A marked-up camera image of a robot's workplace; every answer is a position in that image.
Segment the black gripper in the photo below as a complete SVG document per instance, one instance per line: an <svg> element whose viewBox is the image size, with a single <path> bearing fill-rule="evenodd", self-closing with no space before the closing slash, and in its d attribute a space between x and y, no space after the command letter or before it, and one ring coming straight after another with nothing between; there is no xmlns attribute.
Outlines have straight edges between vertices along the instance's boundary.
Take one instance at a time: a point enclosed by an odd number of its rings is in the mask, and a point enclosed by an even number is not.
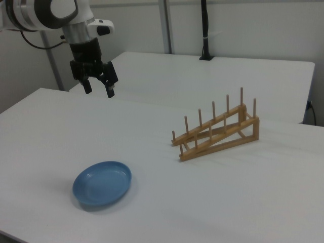
<svg viewBox="0 0 324 243"><path fill-rule="evenodd" d="M92 92L89 82L90 77L101 81L106 88L108 98L112 98L114 85L118 77L111 61L103 62L102 53L97 38L81 44L71 44L70 48L74 59L70 61L72 74L75 80L78 80L86 94Z"/></svg>

